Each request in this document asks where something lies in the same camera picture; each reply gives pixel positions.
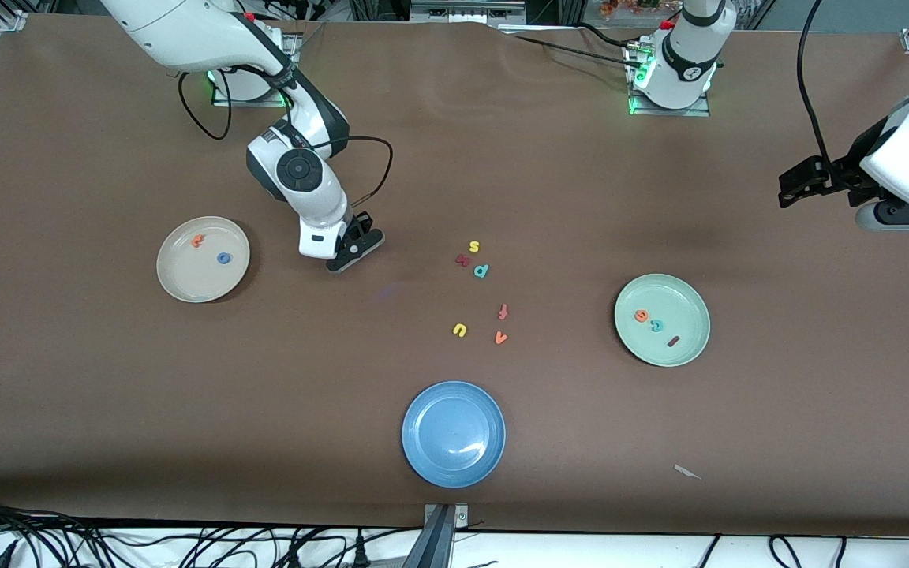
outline blue plate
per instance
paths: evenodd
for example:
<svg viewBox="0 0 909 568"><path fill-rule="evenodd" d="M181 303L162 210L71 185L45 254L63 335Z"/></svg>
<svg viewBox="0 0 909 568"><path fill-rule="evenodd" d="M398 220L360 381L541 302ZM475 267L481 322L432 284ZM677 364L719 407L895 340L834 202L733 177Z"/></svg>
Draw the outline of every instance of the blue plate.
<svg viewBox="0 0 909 568"><path fill-rule="evenodd" d="M430 386L409 405L402 448L420 477L441 488L467 488L500 462L507 432L493 397L476 385Z"/></svg>

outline green plate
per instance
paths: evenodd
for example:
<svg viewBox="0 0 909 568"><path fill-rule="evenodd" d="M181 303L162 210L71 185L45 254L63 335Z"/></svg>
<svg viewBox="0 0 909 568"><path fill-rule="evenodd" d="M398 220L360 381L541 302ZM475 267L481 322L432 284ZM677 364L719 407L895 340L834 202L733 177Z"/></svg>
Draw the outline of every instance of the green plate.
<svg viewBox="0 0 909 568"><path fill-rule="evenodd" d="M635 317L638 310L647 312L643 323ZM619 292L616 331L638 358L678 367L703 353L710 337L710 314L693 286L668 274L645 274ZM668 346L677 335L679 340Z"/></svg>

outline brown table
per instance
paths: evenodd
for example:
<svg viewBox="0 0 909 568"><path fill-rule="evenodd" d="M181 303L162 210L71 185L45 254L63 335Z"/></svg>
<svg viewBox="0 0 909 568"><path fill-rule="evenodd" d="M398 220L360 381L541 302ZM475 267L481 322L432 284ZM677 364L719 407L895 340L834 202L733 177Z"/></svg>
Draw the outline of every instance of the brown table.
<svg viewBox="0 0 909 568"><path fill-rule="evenodd" d="M303 67L397 151L368 202L388 241L335 276L245 169L280 110L235 111L216 143L109 18L30 17L0 44L0 500L372 525L465 501L501 529L909 535L909 234L863 233L844 195L778 208L776 177L815 152L797 40L735 33L713 116L679 119L628 115L611 64L482 25L325 26ZM909 91L893 35L816 35L807 65L837 155ZM360 195L383 151L331 165ZM253 245L211 305L155 276L198 215ZM455 265L469 241L485 280ZM616 294L649 272L710 307L686 367L616 337ZM399 438L450 379L487 389L509 431L461 491L421 481Z"/></svg>

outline white plate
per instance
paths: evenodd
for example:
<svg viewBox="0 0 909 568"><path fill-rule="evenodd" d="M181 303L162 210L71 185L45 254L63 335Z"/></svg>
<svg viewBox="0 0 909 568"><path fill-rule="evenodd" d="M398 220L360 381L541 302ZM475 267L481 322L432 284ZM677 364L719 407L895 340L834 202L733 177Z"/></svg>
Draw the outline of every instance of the white plate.
<svg viewBox="0 0 909 568"><path fill-rule="evenodd" d="M197 234L204 236L198 248L192 245ZM222 254L230 259L221 259ZM223 217L198 217L163 241L156 255L156 278L179 301L209 302L237 286L245 277L250 256L248 236L237 223Z"/></svg>

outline white floor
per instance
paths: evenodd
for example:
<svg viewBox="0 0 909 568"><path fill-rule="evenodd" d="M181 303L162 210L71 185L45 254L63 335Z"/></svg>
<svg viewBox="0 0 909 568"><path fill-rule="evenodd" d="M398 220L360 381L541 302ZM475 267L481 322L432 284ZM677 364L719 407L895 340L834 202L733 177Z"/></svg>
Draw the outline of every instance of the white floor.
<svg viewBox="0 0 909 568"><path fill-rule="evenodd" d="M368 529L365 536L379 532ZM195 533L187 529L138 529L112 532L137 542L152 540L165 535ZM243 529L235 538L253 533ZM289 538L292 531L283 529L278 535ZM372 561L401 558L412 547L418 532L401 532L398 535L374 540L368 543L367 553ZM352 544L356 531L339 529L325 532L324 536L345 536ZM459 533L454 546L452 568L479 567L494 562L495 568L535 567L625 567L625 568L694 568L699 566L711 536L595 536L595 535L519 535L519 533ZM15 540L11 535L0 535L0 553ZM779 568L769 554L765 536L722 536L707 566L710 568L758 567ZM840 541L836 538L792 538L789 539L798 554L803 568L831 568ZM24 540L16 549L11 568L36 568L30 549ZM181 559L195 544L195 540L174 540L144 549L133 549L113 544L115 551L122 554L129 563L143 568L176 568ZM232 544L220 543L207 551L196 566L209 567L213 560L230 550ZM283 543L277 549L272 543L254 543L246 549L256 553L256 559L249 555L238 555L220 564L222 568L259 568L270 566L273 558L284 554ZM305 568L318 568L342 549L341 540L312 542L301 549L300 560ZM794 567L791 556L778 545L784 562ZM80 550L83 566L98 564L87 550ZM353 561L353 555L344 558ZM43 568L57 566L51 557L43 556ZM909 568L909 540L905 539L850 539L844 554L843 568Z"/></svg>

